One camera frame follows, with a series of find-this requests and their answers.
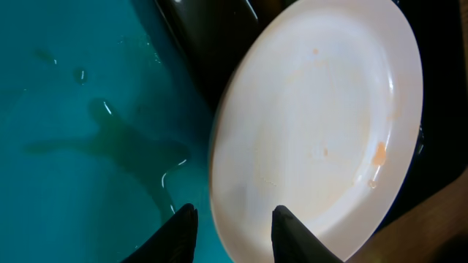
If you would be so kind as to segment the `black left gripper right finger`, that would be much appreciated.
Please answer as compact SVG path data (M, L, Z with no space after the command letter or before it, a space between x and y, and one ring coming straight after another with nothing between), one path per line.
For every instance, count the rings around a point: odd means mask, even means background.
M271 242L275 263L342 263L284 205L272 212Z

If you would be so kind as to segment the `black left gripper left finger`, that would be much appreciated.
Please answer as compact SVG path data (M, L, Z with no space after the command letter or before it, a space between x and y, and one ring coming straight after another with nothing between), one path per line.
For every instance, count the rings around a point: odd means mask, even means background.
M186 203L122 263L193 263L198 211Z

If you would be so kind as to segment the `white plate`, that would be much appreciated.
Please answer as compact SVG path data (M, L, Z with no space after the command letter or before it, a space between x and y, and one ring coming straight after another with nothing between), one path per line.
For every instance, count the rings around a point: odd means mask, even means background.
M210 200L234 262L272 262L286 206L341 260L390 210L423 109L418 44L391 0L296 1L234 71L211 135Z

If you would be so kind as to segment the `teal plastic tray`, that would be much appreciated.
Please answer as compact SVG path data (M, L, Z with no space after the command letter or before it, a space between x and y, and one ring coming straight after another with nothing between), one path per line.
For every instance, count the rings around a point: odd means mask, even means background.
M228 262L212 119L152 1L1 0L1 260L120 262L192 203Z

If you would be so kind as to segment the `black water tray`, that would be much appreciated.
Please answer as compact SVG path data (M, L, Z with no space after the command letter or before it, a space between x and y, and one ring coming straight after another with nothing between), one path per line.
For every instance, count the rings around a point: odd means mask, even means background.
M235 66L290 0L156 0L197 87L215 109ZM457 0L398 0L423 66L423 113L412 164L383 220L395 221L467 165L467 72Z

